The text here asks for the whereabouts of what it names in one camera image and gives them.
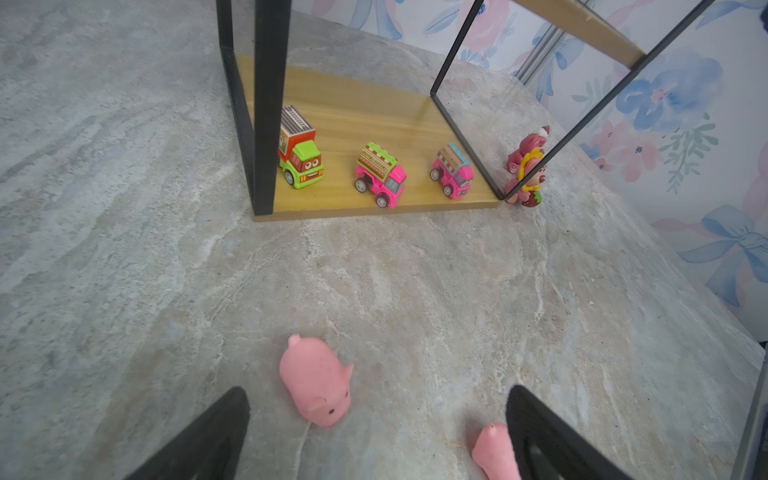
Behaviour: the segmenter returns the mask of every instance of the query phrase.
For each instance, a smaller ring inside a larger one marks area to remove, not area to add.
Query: pink toy car
[[[398,160],[374,142],[362,149],[357,159],[355,188],[361,194],[370,189],[376,195],[376,205],[395,208],[402,195],[406,171]]]
[[[456,199],[467,194],[475,172],[467,157],[451,143],[437,153],[429,178],[434,181],[442,179],[442,192],[446,197]]]

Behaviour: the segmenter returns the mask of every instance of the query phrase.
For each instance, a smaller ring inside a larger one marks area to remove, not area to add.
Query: wooden board
[[[237,65],[253,121],[253,59],[238,56]],[[317,130],[315,143],[323,152],[325,178],[296,190],[278,168],[274,214],[254,220],[464,210],[501,204],[474,165],[472,187],[461,199],[446,197],[442,183],[429,178],[438,150],[450,142],[459,148],[461,144],[426,95],[288,67],[283,103],[296,106]],[[408,174],[395,208],[377,207],[373,194],[355,190],[357,158],[370,141],[397,157]]]
[[[629,38],[575,0],[515,2],[628,68],[632,68],[645,56],[645,52]]]

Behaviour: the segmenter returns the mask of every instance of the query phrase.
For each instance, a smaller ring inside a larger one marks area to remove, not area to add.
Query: toy car wheel
[[[385,194],[380,194],[376,197],[376,205],[379,205],[381,208],[387,208],[389,206],[389,198]]]
[[[366,191],[368,191],[368,184],[364,179],[358,178],[357,180],[355,180],[355,188],[361,194],[364,194]]]

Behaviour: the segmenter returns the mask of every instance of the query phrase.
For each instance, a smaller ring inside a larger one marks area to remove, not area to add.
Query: metal frame leg
[[[232,0],[216,1],[219,49],[254,215],[270,215],[275,204],[277,143],[283,107],[290,0],[257,0],[253,43],[253,124],[235,59]]]

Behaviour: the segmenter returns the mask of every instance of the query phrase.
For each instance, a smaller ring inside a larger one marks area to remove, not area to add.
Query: black object
[[[429,96],[435,102],[445,121],[451,127],[467,155],[475,162],[486,183],[499,200],[507,200],[530,181],[540,169],[571,141],[600,111],[624,89],[651,61],[653,61],[696,17],[714,2],[702,0],[678,23],[653,50],[632,67],[629,74],[598,102],[539,162],[536,168],[523,177],[518,184],[505,194],[491,177],[467,138],[453,121],[438,98],[438,89],[464,41],[469,28],[477,17],[484,0],[475,0],[469,9],[445,62],[440,68]],[[275,182],[277,172],[276,150],[280,135],[280,109],[283,106],[283,83],[285,81],[288,54],[288,31],[290,24],[290,0],[256,0],[255,42],[253,43],[253,125],[250,123],[243,85],[234,57],[232,37],[232,0],[217,0],[216,15],[219,25],[219,48],[227,74],[233,116],[240,141],[240,153],[248,182],[251,206],[255,215],[270,215],[275,203]]]
[[[507,427],[522,480],[632,480],[524,386],[509,391]]]
[[[233,387],[125,480],[233,480],[249,420]]]
[[[760,435],[760,443],[755,457],[755,470],[752,480],[768,480],[768,416],[763,421],[763,431]]]
[[[763,451],[766,444],[766,425],[768,425],[768,353],[763,357],[763,367],[757,377],[755,393],[752,395],[750,412],[744,423],[744,433],[741,436],[739,451],[733,460],[733,471],[730,480],[755,480],[766,477],[766,459],[760,460],[762,467],[757,467],[759,457],[765,457],[768,452]]]

